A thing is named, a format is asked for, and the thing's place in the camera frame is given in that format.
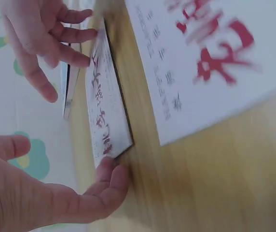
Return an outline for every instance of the finger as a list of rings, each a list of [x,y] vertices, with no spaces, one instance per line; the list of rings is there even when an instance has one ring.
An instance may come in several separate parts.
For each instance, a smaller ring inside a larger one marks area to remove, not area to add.
[[[95,29],[79,30],[75,28],[64,27],[60,22],[56,23],[50,33],[59,41],[66,43],[83,43],[96,38]]]
[[[110,187],[105,189],[98,196],[104,204],[104,217],[107,217],[113,213],[122,204],[127,195],[128,187],[128,169],[122,165],[119,165],[112,172]]]
[[[59,48],[60,59],[63,62],[80,68],[88,67],[90,65],[90,58],[86,55],[77,52],[71,47],[66,46],[62,43],[60,43]]]
[[[8,161],[27,154],[31,149],[30,140],[22,135],[0,136],[0,158]]]
[[[30,54],[46,57],[48,64],[55,68],[59,62],[58,49],[41,21],[38,2],[19,1],[15,7],[9,7],[7,17],[22,47]]]
[[[110,182],[111,175],[116,167],[116,163],[113,158],[104,157],[96,168],[96,181],[97,182]]]
[[[67,187],[53,187],[54,223],[91,223],[106,218],[122,204],[128,186],[128,170],[119,165],[113,170],[109,184],[98,182],[93,185],[93,195],[78,195]]]
[[[4,25],[26,79],[47,101],[55,102],[57,100],[57,92],[39,67],[37,56],[31,55],[24,50],[9,19],[4,18]]]
[[[96,183],[91,185],[86,195],[99,195],[110,186],[111,175],[116,166],[114,159],[105,157],[96,168]]]
[[[93,11],[90,9],[86,9],[83,11],[75,11],[69,10],[66,5],[63,5],[63,7],[57,15],[57,18],[59,21],[63,23],[79,24],[83,22],[86,18],[91,17],[92,14]]]

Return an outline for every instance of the green flower pattern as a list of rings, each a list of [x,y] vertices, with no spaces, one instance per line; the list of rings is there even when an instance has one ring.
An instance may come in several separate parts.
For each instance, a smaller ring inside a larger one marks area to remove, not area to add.
[[[29,135],[23,131],[17,131],[30,139]],[[50,163],[46,155],[45,143],[40,139],[30,139],[31,150],[26,155],[9,161],[15,167],[25,171],[27,174],[38,180],[43,180],[50,171]]]
[[[3,48],[8,44],[9,44],[8,36],[0,37],[0,48]],[[18,61],[16,59],[14,60],[13,68],[16,74],[18,74],[19,76],[24,76],[22,70],[19,67]]]

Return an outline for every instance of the wooden surface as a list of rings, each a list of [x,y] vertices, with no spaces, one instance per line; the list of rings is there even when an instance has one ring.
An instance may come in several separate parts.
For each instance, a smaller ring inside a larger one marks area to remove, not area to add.
[[[125,8],[108,18],[108,28],[135,140],[122,157],[131,169],[132,183],[123,206],[110,218],[92,223],[89,231],[276,232],[276,96],[160,147]],[[94,180],[83,70],[70,124],[83,192]]]

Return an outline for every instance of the paper sheet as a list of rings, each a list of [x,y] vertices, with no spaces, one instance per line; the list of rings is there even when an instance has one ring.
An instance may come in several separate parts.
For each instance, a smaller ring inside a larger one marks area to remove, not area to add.
[[[276,1],[126,0],[161,145],[276,90]]]
[[[85,85],[93,156],[98,166],[103,157],[115,158],[132,145],[103,19]]]

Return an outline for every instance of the stack of cards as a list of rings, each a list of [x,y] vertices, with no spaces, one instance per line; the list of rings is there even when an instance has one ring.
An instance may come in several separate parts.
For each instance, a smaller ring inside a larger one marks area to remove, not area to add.
[[[115,158],[132,145],[103,19],[90,58],[85,88],[97,167],[105,156]]]

